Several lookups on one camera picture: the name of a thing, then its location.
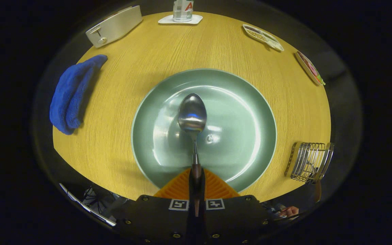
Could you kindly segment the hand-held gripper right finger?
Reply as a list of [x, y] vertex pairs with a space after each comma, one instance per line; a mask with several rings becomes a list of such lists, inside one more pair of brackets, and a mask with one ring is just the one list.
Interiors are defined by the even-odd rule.
[[206, 169], [198, 176], [198, 243], [260, 244], [278, 229], [278, 221], [253, 195], [234, 194]]

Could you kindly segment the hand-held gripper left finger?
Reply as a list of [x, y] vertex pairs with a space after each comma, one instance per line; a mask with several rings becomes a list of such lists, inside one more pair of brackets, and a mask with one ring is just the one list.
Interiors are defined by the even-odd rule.
[[141, 195], [113, 209], [113, 230], [135, 244], [197, 244], [198, 186], [192, 171], [184, 188], [187, 198]]

